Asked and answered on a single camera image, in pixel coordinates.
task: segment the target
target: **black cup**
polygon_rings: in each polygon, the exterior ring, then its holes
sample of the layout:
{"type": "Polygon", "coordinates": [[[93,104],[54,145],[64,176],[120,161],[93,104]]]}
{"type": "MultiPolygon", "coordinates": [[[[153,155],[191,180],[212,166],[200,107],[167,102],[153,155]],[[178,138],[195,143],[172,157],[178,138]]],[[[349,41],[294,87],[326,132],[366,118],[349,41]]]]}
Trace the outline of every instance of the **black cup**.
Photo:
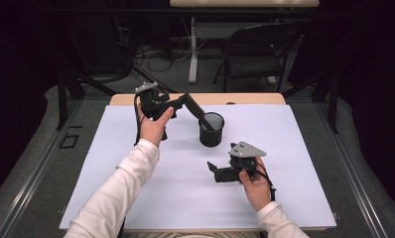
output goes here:
{"type": "Polygon", "coordinates": [[[207,112],[204,114],[204,119],[212,127],[208,129],[204,126],[201,120],[198,121],[199,126],[199,140],[206,147],[215,147],[221,143],[222,128],[224,126],[224,119],[221,115],[215,112],[207,112]]]}

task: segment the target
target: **finger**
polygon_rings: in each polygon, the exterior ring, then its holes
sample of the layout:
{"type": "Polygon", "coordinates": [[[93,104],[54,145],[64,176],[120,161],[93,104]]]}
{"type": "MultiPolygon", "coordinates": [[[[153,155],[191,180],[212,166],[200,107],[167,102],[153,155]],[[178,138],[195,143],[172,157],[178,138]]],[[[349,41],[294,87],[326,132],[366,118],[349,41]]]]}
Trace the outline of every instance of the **finger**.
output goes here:
{"type": "Polygon", "coordinates": [[[167,122],[170,120],[170,118],[173,116],[174,113],[174,108],[173,107],[169,107],[164,113],[163,115],[161,115],[161,117],[158,119],[158,123],[161,123],[162,126],[165,126],[167,124],[167,122]]]}
{"type": "Polygon", "coordinates": [[[138,111],[138,117],[139,118],[143,118],[144,117],[144,112],[142,111],[142,105],[141,105],[141,103],[139,102],[138,103],[138,105],[136,105],[136,107],[137,107],[137,111],[138,111]]]}
{"type": "Polygon", "coordinates": [[[254,185],[247,171],[241,171],[238,175],[240,177],[240,181],[243,183],[246,189],[254,185]]]}
{"type": "Polygon", "coordinates": [[[263,161],[262,159],[260,159],[260,157],[256,157],[256,163],[257,163],[257,170],[266,176],[266,167],[263,164],[263,161]]]}

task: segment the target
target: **black wire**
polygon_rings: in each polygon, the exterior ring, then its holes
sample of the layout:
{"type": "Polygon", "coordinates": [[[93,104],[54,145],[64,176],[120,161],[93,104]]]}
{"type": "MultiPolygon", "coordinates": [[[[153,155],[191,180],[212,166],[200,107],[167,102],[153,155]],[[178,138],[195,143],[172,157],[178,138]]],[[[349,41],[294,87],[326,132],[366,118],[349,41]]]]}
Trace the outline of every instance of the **black wire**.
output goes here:
{"type": "Polygon", "coordinates": [[[276,188],[274,187],[274,184],[273,184],[273,183],[271,182],[271,180],[269,179],[269,176],[268,176],[268,173],[266,172],[266,169],[265,169],[261,164],[259,164],[259,163],[257,163],[257,164],[263,168],[263,170],[265,171],[265,174],[266,174],[266,175],[263,174],[263,173],[261,173],[260,171],[256,171],[256,170],[250,169],[250,168],[248,168],[248,167],[245,167],[245,166],[240,165],[240,164],[237,164],[237,163],[233,163],[232,166],[233,166],[233,167],[239,167],[239,168],[248,170],[248,171],[250,171],[250,172],[256,173],[256,174],[260,175],[261,177],[265,178],[265,179],[268,181],[268,184],[269,184],[269,190],[270,190],[270,192],[271,192],[271,200],[274,201],[274,200],[275,200],[275,191],[276,191],[276,188]]]}
{"type": "Polygon", "coordinates": [[[184,45],[183,49],[181,50],[181,52],[179,53],[178,56],[173,56],[173,60],[183,60],[183,55],[187,52],[186,49],[191,48],[190,46],[187,46],[186,44],[182,44],[182,45],[184,45]]]}
{"type": "Polygon", "coordinates": [[[137,128],[137,134],[136,134],[136,142],[133,146],[136,146],[139,142],[139,139],[141,137],[141,125],[142,122],[144,121],[146,114],[148,114],[150,107],[146,108],[146,111],[144,112],[144,116],[142,117],[141,120],[139,120],[139,113],[138,113],[138,106],[137,106],[137,98],[140,95],[140,93],[136,93],[135,98],[134,98],[134,107],[135,107],[135,117],[136,117],[136,128],[137,128]]]}
{"type": "Polygon", "coordinates": [[[166,54],[166,55],[168,56],[168,58],[169,58],[169,60],[170,60],[170,65],[169,65],[169,66],[167,66],[166,68],[160,69],[160,70],[153,69],[153,68],[151,68],[151,66],[150,66],[150,64],[151,64],[151,59],[154,59],[154,58],[156,58],[156,57],[149,57],[149,58],[148,58],[148,62],[147,62],[147,67],[148,67],[148,69],[150,69],[151,71],[154,71],[154,72],[163,72],[163,71],[169,70],[169,69],[173,66],[174,59],[173,59],[172,56],[170,56],[170,55],[168,55],[168,54],[166,54]]]}
{"type": "Polygon", "coordinates": [[[118,80],[121,80],[123,78],[125,78],[126,76],[129,75],[129,71],[121,71],[119,74],[111,77],[111,78],[106,78],[106,79],[96,79],[96,81],[99,81],[102,84],[106,84],[106,83],[110,83],[110,82],[115,82],[118,80]]]}
{"type": "Polygon", "coordinates": [[[135,60],[135,62],[136,62],[136,65],[140,66],[140,65],[142,65],[142,64],[144,63],[144,61],[145,61],[145,51],[144,51],[143,47],[138,47],[138,49],[139,49],[139,50],[138,50],[139,53],[136,53],[136,54],[135,54],[134,60],[135,60]]]}

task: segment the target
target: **metal bracket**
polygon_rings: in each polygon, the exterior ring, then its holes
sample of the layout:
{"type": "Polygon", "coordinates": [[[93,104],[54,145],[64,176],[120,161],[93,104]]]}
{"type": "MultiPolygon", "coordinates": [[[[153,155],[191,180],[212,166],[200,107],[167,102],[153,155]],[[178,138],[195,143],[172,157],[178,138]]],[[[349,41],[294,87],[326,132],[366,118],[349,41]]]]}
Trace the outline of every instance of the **metal bracket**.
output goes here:
{"type": "Polygon", "coordinates": [[[249,145],[245,142],[240,142],[235,145],[233,148],[231,148],[228,154],[230,156],[235,156],[238,158],[266,156],[266,152],[259,150],[256,147],[249,145]]]}
{"type": "Polygon", "coordinates": [[[158,86],[157,82],[154,82],[154,83],[144,82],[144,84],[142,84],[140,87],[135,88],[135,92],[138,93],[138,92],[145,91],[147,89],[150,89],[150,88],[153,88],[156,86],[158,86]]]}

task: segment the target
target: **wooden table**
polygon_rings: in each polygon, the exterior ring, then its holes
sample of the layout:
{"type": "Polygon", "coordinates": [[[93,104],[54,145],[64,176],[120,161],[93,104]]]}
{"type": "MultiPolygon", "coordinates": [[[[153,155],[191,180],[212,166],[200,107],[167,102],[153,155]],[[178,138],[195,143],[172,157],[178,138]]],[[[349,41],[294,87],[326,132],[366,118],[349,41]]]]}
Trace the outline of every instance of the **wooden table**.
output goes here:
{"type": "Polygon", "coordinates": [[[318,7],[319,0],[171,0],[172,7],[318,7]]]}
{"type": "MultiPolygon", "coordinates": [[[[170,93],[171,100],[179,98],[182,93],[170,93]]],[[[236,104],[282,104],[281,93],[190,93],[199,105],[236,104]]],[[[111,98],[110,106],[133,105],[134,94],[116,94],[111,98]]]]}

